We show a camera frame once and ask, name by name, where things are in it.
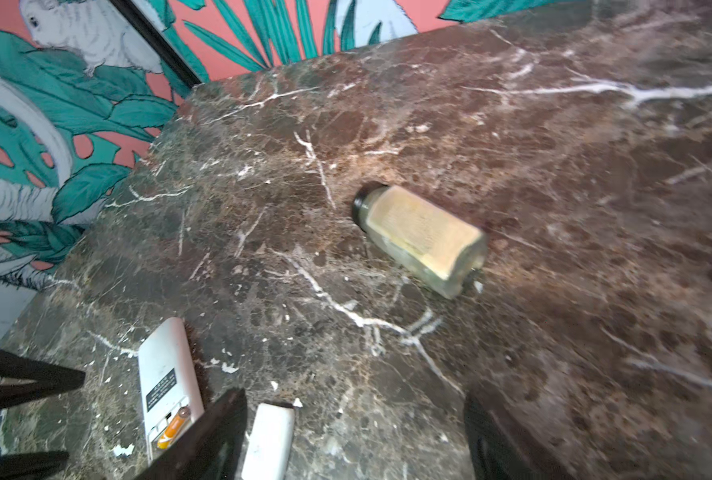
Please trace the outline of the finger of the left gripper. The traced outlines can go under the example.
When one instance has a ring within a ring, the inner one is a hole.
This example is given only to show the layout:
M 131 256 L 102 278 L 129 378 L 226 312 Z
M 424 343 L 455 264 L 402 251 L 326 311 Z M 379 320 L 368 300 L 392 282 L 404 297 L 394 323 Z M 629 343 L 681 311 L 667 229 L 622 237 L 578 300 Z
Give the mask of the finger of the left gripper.
M 80 389 L 86 373 L 0 349 L 0 378 L 20 380 L 20 383 L 0 384 L 0 410 L 4 410 Z
M 0 456 L 0 480 L 48 479 L 65 470 L 67 451 L 49 451 Z

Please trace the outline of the white red remote control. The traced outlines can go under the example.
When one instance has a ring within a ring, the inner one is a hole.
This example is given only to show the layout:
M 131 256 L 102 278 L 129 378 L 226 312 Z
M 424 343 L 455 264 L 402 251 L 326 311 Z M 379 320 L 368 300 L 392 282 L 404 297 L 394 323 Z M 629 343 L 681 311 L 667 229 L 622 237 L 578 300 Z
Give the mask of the white red remote control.
M 165 320 L 140 346 L 139 379 L 147 458 L 154 462 L 173 447 L 204 414 L 195 365 L 182 319 Z M 156 440 L 183 406 L 191 408 L 191 420 L 167 450 Z

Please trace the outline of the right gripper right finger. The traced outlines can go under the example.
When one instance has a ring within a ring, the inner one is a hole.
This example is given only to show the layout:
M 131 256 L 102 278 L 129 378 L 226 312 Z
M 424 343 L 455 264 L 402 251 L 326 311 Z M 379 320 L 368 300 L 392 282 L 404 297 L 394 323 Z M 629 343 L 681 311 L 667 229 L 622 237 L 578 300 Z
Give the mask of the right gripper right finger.
M 573 475 L 507 410 L 494 390 L 466 395 L 464 428 L 477 479 L 571 479 Z

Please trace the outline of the white battery cover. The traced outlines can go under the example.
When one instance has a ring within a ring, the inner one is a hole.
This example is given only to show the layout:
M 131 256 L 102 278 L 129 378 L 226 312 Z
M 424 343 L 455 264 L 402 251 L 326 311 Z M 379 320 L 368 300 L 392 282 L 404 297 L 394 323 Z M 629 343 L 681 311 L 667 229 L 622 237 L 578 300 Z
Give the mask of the white battery cover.
M 285 478 L 296 411 L 291 406 L 261 403 L 251 429 L 242 467 L 243 480 L 282 480 Z

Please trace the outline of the orange AA battery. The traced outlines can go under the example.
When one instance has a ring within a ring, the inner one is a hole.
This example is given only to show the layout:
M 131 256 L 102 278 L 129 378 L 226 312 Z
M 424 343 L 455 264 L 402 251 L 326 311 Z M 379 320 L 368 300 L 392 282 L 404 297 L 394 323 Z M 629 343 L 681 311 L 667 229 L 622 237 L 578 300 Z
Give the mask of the orange AA battery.
M 169 449 L 191 420 L 191 408 L 181 407 L 156 440 L 158 450 Z

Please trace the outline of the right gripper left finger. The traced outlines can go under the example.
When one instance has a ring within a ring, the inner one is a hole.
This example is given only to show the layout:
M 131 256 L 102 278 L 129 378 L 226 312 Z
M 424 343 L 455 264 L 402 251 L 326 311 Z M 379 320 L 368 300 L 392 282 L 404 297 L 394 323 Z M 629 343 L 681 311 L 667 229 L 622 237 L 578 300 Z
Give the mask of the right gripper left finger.
M 228 390 L 137 479 L 235 479 L 247 423 L 246 391 Z

